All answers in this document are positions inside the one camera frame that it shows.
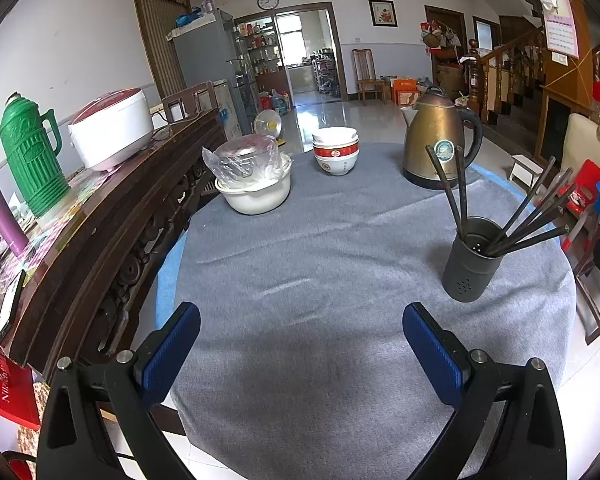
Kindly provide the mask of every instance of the smartphone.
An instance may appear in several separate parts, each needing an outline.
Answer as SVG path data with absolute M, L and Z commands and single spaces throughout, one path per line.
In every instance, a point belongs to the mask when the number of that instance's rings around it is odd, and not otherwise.
M 20 301 L 20 293 L 22 292 L 22 286 L 24 285 L 24 277 L 27 273 L 21 270 L 18 275 L 7 287 L 4 293 L 4 299 L 2 300 L 2 306 L 0 308 L 0 342 L 7 335 L 7 332 L 13 325 L 13 320 L 16 317 L 16 311 L 18 310 L 18 302 Z

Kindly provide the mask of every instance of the white stool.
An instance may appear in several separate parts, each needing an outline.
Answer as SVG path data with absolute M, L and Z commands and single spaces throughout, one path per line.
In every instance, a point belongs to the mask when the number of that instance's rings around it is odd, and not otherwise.
M 509 173 L 509 180 L 513 180 L 516 177 L 528 187 L 533 187 L 542 174 L 542 171 L 540 166 L 526 158 L 526 156 L 513 155 L 513 168 L 511 168 L 511 173 Z

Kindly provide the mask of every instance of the white rice cooker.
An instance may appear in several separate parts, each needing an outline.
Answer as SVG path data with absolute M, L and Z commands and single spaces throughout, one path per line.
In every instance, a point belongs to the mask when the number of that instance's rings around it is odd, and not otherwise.
M 104 94 L 69 124 L 71 144 L 86 168 L 110 170 L 144 148 L 154 124 L 144 92 L 129 88 Z

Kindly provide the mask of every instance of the gray tablecloth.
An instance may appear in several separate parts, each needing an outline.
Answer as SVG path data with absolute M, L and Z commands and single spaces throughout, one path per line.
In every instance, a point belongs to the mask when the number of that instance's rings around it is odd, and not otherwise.
M 191 443 L 250 480 L 407 478 L 451 414 L 402 334 L 412 301 L 469 349 L 540 356 L 559 384 L 575 287 L 558 244 L 506 256 L 479 300 L 452 300 L 446 197 L 402 177 L 401 151 L 364 144 L 346 176 L 298 155 L 279 208 L 243 216 L 218 197 L 191 220 L 176 304 L 197 304 L 202 328 L 172 396 Z M 467 180 L 471 215 L 503 224 L 520 203 Z

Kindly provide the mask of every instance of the refrigerator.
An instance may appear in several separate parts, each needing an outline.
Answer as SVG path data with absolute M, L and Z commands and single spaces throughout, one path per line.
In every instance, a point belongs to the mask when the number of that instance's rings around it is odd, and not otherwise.
M 213 16 L 200 18 L 199 27 L 193 21 L 172 39 L 180 69 L 187 87 L 226 80 L 241 133 L 248 135 L 260 108 L 255 74 L 242 52 L 234 17 L 219 9 Z

